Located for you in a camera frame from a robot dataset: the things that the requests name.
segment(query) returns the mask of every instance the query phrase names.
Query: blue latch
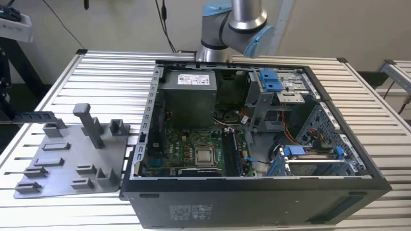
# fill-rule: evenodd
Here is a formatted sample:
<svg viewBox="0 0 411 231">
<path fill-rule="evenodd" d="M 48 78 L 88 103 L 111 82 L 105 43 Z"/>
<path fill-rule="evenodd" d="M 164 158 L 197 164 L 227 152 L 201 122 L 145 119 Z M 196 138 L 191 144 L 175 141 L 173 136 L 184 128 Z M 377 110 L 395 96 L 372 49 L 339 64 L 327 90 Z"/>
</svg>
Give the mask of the blue latch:
<svg viewBox="0 0 411 231">
<path fill-rule="evenodd" d="M 275 71 L 260 70 L 259 71 L 259 79 L 264 84 L 265 91 L 281 92 L 283 84 L 276 76 Z"/>
<path fill-rule="evenodd" d="M 305 150 L 301 146 L 285 146 L 284 155 L 305 155 Z"/>
<path fill-rule="evenodd" d="M 336 159 L 341 160 L 344 158 L 344 150 L 343 150 L 343 148 L 340 146 L 336 146 L 335 152 L 336 152 Z"/>
</svg>

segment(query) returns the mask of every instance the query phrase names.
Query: orange wire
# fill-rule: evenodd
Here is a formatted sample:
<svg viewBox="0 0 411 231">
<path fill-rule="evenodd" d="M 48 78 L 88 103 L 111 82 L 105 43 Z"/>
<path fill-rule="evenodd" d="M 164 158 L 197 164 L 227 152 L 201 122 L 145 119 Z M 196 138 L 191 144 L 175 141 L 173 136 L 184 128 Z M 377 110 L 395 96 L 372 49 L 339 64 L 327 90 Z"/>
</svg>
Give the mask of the orange wire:
<svg viewBox="0 0 411 231">
<path fill-rule="evenodd" d="M 295 143 L 296 145 L 300 145 L 295 139 L 292 138 L 292 135 L 289 134 L 289 131 L 287 129 L 287 126 L 285 126 L 285 117 L 284 117 L 284 111 L 281 111 L 281 120 L 283 120 L 283 129 L 284 129 L 284 134 L 285 134 L 285 137 L 288 138 L 288 140 Z"/>
</svg>

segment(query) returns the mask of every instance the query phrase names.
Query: motherboard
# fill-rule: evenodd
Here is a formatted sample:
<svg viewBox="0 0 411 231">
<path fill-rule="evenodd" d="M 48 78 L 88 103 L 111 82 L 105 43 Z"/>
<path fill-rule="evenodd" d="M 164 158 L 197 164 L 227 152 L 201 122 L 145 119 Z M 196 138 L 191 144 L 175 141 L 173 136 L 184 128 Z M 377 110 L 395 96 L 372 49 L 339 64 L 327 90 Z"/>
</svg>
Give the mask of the motherboard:
<svg viewBox="0 0 411 231">
<path fill-rule="evenodd" d="M 227 176 L 232 168 L 241 175 L 252 174 L 249 163 L 241 162 L 243 155 L 248 155 L 244 133 L 236 131 L 233 134 L 232 142 L 223 142 L 221 130 L 168 130 L 163 157 L 149 157 L 147 176 Z"/>
</svg>

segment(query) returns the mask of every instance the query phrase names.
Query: gray power supply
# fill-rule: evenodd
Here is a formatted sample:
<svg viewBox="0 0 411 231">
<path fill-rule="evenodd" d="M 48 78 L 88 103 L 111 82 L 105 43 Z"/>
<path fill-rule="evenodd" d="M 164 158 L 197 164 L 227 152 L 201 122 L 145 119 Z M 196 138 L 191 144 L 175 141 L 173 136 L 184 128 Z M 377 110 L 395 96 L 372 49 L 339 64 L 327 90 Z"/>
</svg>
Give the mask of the gray power supply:
<svg viewBox="0 0 411 231">
<path fill-rule="evenodd" d="M 213 71 L 169 71 L 159 84 L 176 128 L 209 128 L 217 94 Z"/>
</svg>

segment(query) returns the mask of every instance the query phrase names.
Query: white label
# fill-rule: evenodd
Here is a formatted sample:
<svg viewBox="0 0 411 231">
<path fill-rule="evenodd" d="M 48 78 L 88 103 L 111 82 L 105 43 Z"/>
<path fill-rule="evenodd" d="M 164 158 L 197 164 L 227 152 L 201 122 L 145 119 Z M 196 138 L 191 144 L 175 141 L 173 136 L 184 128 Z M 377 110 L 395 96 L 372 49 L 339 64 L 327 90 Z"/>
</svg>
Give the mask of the white label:
<svg viewBox="0 0 411 231">
<path fill-rule="evenodd" d="M 209 75 L 179 75 L 179 85 L 209 85 Z"/>
<path fill-rule="evenodd" d="M 285 86 L 285 87 L 292 87 L 292 83 L 289 83 L 289 82 L 283 82 L 283 86 Z"/>
<path fill-rule="evenodd" d="M 245 124 L 248 121 L 248 116 L 244 115 L 243 119 L 241 119 L 241 124 Z"/>
</svg>

